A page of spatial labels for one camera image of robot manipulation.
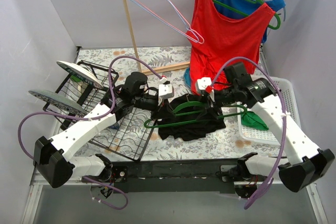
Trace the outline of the black tank top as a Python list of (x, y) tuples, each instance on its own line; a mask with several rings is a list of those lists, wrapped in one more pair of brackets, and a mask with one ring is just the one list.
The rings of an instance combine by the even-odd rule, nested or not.
[[(184, 94), (180, 97), (173, 99), (170, 104), (173, 109), (178, 105), (188, 101), (197, 101), (198, 96), (193, 94)], [(200, 109), (199, 107), (188, 107), (184, 108), (178, 113), (193, 112)], [(189, 114), (183, 116), (177, 116), (176, 119), (162, 119), (157, 122), (157, 125), (165, 125), (177, 122), (192, 121), (197, 118), (199, 113)], [(174, 137), (174, 139), (181, 138), (183, 141), (197, 140), (199, 138), (204, 138), (206, 134), (213, 133), (217, 130), (224, 129), (226, 127), (224, 119), (219, 120), (207, 120), (207, 121), (197, 121), (196, 123), (177, 125), (177, 126), (168, 126), (160, 127), (158, 129), (159, 136), (162, 140), (165, 140), (169, 136)]]

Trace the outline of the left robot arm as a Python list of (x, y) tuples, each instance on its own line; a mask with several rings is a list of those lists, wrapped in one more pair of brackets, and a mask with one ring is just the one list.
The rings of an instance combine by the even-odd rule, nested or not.
[(162, 77), (156, 95), (145, 92), (147, 76), (131, 73), (123, 85), (108, 91), (100, 103), (81, 121), (51, 137), (40, 137), (35, 143), (34, 165), (52, 188), (64, 185), (72, 177), (108, 181), (113, 164), (102, 154), (76, 157), (75, 153), (101, 131), (114, 125), (134, 108), (152, 111), (154, 115), (172, 115), (168, 99), (174, 97), (172, 84)]

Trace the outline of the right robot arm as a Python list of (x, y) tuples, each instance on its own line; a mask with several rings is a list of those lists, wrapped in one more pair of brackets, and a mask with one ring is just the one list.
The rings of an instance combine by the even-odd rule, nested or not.
[(205, 99), (207, 112), (235, 102), (258, 115), (280, 143), (277, 158), (251, 153), (238, 159), (237, 166), (228, 171), (231, 177), (251, 180), (255, 175), (280, 180), (297, 193), (323, 177), (335, 160), (330, 149), (322, 150), (307, 137), (286, 110), (279, 89), (270, 77), (253, 80), (242, 62), (223, 67), (229, 87), (215, 90), (216, 79), (202, 77), (195, 82), (196, 92)]

